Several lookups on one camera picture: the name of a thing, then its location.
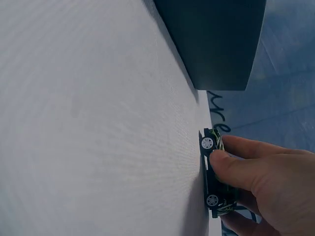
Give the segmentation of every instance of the fingernail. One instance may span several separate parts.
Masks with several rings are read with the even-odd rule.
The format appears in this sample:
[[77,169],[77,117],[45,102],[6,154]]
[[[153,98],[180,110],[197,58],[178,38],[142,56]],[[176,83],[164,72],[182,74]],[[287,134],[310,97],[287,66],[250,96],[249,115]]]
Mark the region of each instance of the fingernail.
[[222,159],[223,157],[226,156],[226,153],[222,150],[214,150],[211,155],[210,155],[210,159],[212,160],[219,160]]

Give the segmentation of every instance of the hand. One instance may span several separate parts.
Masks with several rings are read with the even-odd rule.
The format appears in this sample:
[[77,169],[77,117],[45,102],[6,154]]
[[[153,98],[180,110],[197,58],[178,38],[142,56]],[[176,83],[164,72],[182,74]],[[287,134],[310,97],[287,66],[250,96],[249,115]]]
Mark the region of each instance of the hand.
[[223,136],[226,152],[210,163],[221,181],[240,188],[239,203],[262,217],[257,224],[233,212],[223,222],[239,236],[310,236],[315,233],[315,154]]

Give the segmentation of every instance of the black object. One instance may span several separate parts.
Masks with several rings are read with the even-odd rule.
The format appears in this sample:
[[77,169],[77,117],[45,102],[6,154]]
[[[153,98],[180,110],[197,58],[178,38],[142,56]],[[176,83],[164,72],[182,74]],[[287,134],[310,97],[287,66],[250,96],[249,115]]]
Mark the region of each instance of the black object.
[[266,0],[154,0],[196,89],[245,90]]
[[210,154],[216,149],[224,150],[219,131],[217,129],[204,129],[204,137],[201,137],[199,142],[201,155],[206,157],[206,160],[202,162],[205,204],[212,211],[212,217],[217,218],[235,210],[238,191],[236,188],[220,182],[210,165]]

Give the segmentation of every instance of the finger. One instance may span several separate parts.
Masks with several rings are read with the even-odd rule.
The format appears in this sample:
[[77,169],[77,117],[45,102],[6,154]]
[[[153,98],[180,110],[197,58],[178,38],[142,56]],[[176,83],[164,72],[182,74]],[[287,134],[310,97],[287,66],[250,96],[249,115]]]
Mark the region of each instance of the finger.
[[221,150],[211,153],[210,164],[222,182],[251,192],[263,176],[259,160],[240,160]]
[[261,158],[271,154],[283,153],[287,149],[273,144],[224,135],[222,137],[227,152],[244,159]]
[[287,149],[283,152],[283,154],[296,154],[296,155],[303,155],[303,154],[314,154],[310,151],[306,150],[298,150],[298,149]]
[[237,201],[242,206],[246,207],[251,212],[255,213],[256,215],[261,216],[256,197],[249,191],[240,189],[239,190],[239,198]]
[[252,236],[257,223],[242,216],[237,212],[231,212],[227,215],[221,216],[223,223],[239,236]]

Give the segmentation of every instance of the white wheel rim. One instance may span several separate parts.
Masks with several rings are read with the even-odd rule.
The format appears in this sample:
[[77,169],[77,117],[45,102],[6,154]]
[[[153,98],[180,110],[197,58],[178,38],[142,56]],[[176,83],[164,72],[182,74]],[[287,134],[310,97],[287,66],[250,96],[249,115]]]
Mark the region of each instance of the white wheel rim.
[[208,198],[207,198],[207,204],[211,207],[214,207],[216,206],[217,204],[219,203],[219,199],[216,195],[210,195]]
[[204,138],[201,141],[201,145],[204,149],[211,149],[213,147],[213,140],[210,138]]

